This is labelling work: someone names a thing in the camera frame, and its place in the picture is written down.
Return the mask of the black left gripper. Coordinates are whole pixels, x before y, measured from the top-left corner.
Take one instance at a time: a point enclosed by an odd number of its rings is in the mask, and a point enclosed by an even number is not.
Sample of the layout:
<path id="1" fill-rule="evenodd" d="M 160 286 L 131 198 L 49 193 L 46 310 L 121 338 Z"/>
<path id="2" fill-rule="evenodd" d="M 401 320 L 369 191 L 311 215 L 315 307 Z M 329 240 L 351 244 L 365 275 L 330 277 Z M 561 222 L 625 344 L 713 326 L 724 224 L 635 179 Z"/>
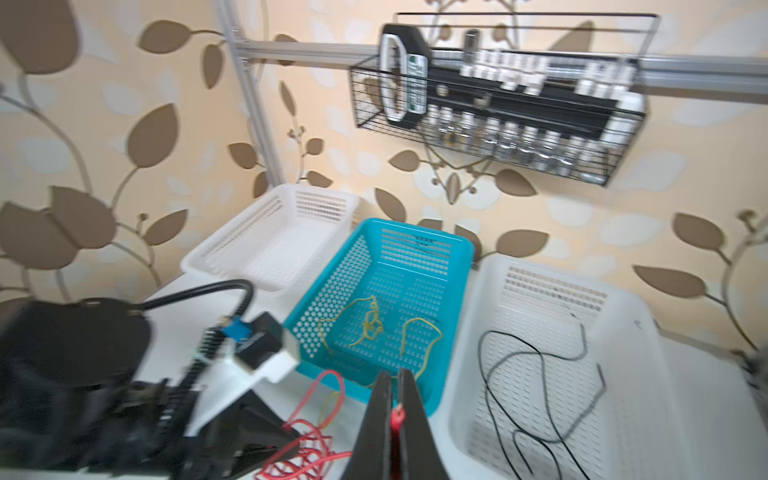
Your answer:
<path id="1" fill-rule="evenodd" d="M 175 479 L 237 479 L 262 467 L 274 454 L 296 453 L 299 433 L 249 391 L 188 437 Z"/>

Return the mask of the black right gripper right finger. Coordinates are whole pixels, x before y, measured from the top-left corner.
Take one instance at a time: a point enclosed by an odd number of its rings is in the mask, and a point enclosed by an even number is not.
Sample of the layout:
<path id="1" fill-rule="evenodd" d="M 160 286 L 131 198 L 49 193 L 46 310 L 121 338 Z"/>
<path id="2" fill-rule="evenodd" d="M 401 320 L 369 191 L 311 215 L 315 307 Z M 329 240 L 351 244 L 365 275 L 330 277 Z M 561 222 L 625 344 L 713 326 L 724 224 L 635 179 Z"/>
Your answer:
<path id="1" fill-rule="evenodd" d="M 397 383 L 397 478 L 448 480 L 413 372 L 401 369 Z"/>

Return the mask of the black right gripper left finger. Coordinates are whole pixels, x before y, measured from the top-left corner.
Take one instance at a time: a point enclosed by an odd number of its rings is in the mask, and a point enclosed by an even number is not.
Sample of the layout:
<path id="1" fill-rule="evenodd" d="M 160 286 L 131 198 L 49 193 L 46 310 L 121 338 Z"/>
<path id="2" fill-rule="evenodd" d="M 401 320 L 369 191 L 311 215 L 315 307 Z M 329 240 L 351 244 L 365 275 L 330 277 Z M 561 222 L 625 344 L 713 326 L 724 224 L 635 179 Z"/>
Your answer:
<path id="1" fill-rule="evenodd" d="M 357 440 L 341 476 L 347 480 L 391 478 L 393 405 L 392 379 L 378 374 L 358 432 Z"/>

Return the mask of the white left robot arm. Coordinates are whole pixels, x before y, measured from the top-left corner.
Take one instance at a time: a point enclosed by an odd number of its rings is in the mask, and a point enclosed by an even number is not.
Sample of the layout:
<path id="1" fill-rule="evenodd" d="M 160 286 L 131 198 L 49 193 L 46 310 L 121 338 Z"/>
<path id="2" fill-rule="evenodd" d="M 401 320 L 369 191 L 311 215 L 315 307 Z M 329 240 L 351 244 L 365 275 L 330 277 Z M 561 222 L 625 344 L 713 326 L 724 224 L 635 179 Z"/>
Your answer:
<path id="1" fill-rule="evenodd" d="M 152 338 L 147 312 L 238 290 L 234 311 L 207 328 L 177 384 L 136 379 Z M 24 301 L 1 321 L 1 464 L 111 476 L 234 479 L 286 461 L 300 435 L 251 389 L 200 389 L 226 343 L 255 372 L 287 338 L 268 313 L 243 317 L 255 296 L 245 279 L 131 304 L 93 298 Z"/>

